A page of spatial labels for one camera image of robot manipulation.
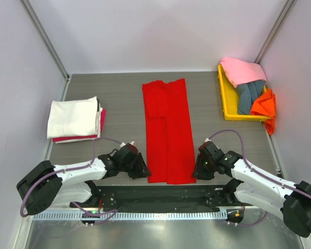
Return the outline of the red t shirt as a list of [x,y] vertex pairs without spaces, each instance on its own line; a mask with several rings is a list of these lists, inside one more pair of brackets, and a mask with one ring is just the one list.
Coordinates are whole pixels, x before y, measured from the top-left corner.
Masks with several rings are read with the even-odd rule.
[[195,154],[185,79],[142,86],[149,183],[192,184]]

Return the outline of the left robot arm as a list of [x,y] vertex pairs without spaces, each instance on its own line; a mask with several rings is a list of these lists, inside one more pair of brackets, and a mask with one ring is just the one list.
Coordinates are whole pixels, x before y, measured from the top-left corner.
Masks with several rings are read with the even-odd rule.
[[20,215],[37,215],[53,205],[73,202],[92,208],[100,200],[94,182],[120,172],[127,173],[131,179],[151,175],[133,143],[122,143],[119,149],[81,163],[54,165],[49,160],[42,161],[17,183],[22,199]]

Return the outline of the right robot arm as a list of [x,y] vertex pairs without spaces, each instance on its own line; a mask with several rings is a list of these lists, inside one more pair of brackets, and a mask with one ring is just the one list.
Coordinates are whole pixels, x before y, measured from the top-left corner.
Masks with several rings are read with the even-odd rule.
[[250,204],[280,218],[296,235],[311,234],[311,184],[294,183],[262,170],[234,151],[224,153],[211,140],[198,148],[193,176],[211,180],[230,177],[221,197],[229,205]]

